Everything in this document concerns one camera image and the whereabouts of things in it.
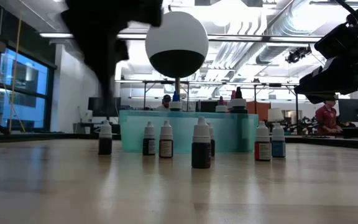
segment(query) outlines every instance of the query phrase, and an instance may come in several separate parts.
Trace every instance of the fluorescent light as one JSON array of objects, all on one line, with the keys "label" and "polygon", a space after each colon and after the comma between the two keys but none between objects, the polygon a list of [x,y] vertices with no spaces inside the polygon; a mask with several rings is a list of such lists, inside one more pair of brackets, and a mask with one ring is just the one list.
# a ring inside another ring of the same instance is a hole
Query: fluorescent light
[{"label": "fluorescent light", "polygon": [[209,41],[231,41],[231,42],[260,42],[262,40],[261,36],[252,36],[252,35],[218,35],[210,34],[208,35]]},{"label": "fluorescent light", "polygon": [[189,82],[189,84],[222,85],[223,82]]},{"label": "fluorescent light", "polygon": [[145,40],[147,34],[118,34],[118,39],[125,40]]},{"label": "fluorescent light", "polygon": [[227,85],[253,85],[253,83],[232,83],[232,82],[228,82],[226,84]]},{"label": "fluorescent light", "polygon": [[117,83],[143,83],[140,80],[116,80]]},{"label": "fluorescent light", "polygon": [[321,40],[321,37],[308,37],[308,36],[285,37],[285,36],[281,36],[281,37],[271,37],[270,38],[271,42],[317,43],[319,40]]},{"label": "fluorescent light", "polygon": [[309,47],[309,44],[294,43],[266,43],[268,47]]},{"label": "fluorescent light", "polygon": [[45,38],[73,38],[73,34],[64,33],[40,33],[40,36]]},{"label": "fluorescent light", "polygon": [[146,97],[144,97],[144,96],[130,96],[130,97],[128,97],[128,99],[138,99],[138,100],[143,100],[144,98],[146,98],[146,99],[159,99],[159,97],[149,97],[149,96],[146,96]]}]

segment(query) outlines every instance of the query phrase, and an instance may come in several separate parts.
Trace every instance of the black and white sphere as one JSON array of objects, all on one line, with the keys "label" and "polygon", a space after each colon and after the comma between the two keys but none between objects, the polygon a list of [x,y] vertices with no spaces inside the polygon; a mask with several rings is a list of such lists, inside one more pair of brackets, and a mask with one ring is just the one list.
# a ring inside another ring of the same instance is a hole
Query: black and white sphere
[{"label": "black and white sphere", "polygon": [[170,78],[185,78],[204,63],[208,36],[202,23],[192,15],[168,12],[160,27],[150,28],[145,45],[156,71]]}]

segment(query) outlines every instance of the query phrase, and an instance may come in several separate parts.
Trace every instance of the white wall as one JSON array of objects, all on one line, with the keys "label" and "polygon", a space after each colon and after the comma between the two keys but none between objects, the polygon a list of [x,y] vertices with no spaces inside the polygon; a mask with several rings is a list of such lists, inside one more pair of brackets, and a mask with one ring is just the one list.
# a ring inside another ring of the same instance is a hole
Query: white wall
[{"label": "white wall", "polygon": [[98,96],[99,83],[95,74],[74,58],[61,44],[57,45],[51,131],[73,132],[73,123],[80,122],[88,109],[88,98]]}]

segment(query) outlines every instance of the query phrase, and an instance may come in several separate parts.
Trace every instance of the teal acrylic box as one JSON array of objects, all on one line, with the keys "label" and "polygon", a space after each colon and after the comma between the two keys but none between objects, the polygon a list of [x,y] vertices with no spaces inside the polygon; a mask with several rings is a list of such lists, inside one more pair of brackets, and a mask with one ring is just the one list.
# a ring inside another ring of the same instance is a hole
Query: teal acrylic box
[{"label": "teal acrylic box", "polygon": [[148,121],[154,125],[156,152],[160,140],[160,130],[164,121],[169,121],[173,131],[173,153],[190,153],[193,128],[198,117],[203,116],[212,123],[216,152],[252,152],[255,132],[258,125],[256,114],[197,113],[197,112],[159,112],[121,110],[122,150],[142,152],[144,128]]}]

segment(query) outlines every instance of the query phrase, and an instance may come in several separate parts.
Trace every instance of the white bottle cap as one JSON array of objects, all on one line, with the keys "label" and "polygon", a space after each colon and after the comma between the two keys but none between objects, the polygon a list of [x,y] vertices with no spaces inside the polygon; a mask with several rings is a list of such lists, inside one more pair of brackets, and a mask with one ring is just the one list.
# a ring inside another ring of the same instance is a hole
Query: white bottle cap
[{"label": "white bottle cap", "polygon": [[272,141],[285,141],[284,129],[278,123],[274,124],[272,131]]},{"label": "white bottle cap", "polygon": [[217,106],[215,107],[215,112],[225,113],[226,111],[227,111],[227,106],[217,105]]},{"label": "white bottle cap", "polygon": [[198,124],[194,125],[193,142],[210,143],[209,126],[205,123],[204,117],[198,117]]},{"label": "white bottle cap", "polygon": [[171,102],[169,102],[169,108],[181,110],[181,102],[180,101],[171,101]]},{"label": "white bottle cap", "polygon": [[211,136],[211,139],[214,139],[214,129],[212,128],[212,124],[210,122],[207,124],[209,126],[209,136]]},{"label": "white bottle cap", "polygon": [[168,121],[164,121],[164,125],[161,127],[160,139],[163,140],[172,140],[172,127],[169,125]]},{"label": "white bottle cap", "polygon": [[112,138],[111,125],[108,120],[104,120],[100,126],[99,138]]},{"label": "white bottle cap", "polygon": [[247,108],[247,100],[246,99],[233,99],[231,100],[232,108],[235,106],[243,106]]},{"label": "white bottle cap", "polygon": [[151,121],[147,122],[147,126],[144,128],[144,138],[154,139],[154,126]]},{"label": "white bottle cap", "polygon": [[256,129],[257,142],[270,142],[269,129],[265,125],[265,121],[259,121],[258,128]]}]

